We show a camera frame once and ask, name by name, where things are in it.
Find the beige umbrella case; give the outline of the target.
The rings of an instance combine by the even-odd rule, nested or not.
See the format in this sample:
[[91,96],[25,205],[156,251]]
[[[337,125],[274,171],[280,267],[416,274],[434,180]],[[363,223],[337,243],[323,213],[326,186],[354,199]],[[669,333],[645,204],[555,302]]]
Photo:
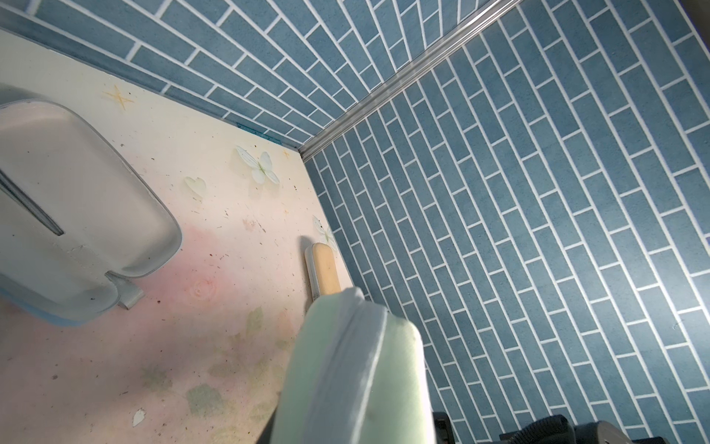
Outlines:
[[314,302],[322,296],[342,292],[336,258],[330,246],[316,242],[306,248],[304,256]]

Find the mint green umbrella case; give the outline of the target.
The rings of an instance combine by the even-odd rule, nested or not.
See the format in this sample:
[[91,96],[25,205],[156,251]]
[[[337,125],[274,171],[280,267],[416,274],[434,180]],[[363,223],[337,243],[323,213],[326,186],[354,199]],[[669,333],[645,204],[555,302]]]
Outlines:
[[434,443],[419,329],[358,288],[317,299],[288,364],[272,443]]

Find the blue umbrella case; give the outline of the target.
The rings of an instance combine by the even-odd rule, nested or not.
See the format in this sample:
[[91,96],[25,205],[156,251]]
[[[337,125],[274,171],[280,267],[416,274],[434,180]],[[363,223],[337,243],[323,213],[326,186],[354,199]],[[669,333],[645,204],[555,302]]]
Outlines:
[[179,223],[80,115],[1,88],[1,294],[77,326],[143,296],[182,244]]

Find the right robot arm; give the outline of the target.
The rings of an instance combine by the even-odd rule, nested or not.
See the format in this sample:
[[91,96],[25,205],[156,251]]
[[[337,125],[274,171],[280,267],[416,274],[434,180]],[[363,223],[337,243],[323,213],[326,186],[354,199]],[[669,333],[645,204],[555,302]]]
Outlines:
[[632,440],[612,423],[599,421],[573,425],[565,416],[556,414],[537,420],[522,430],[501,434],[498,443],[669,444],[669,441],[662,437]]

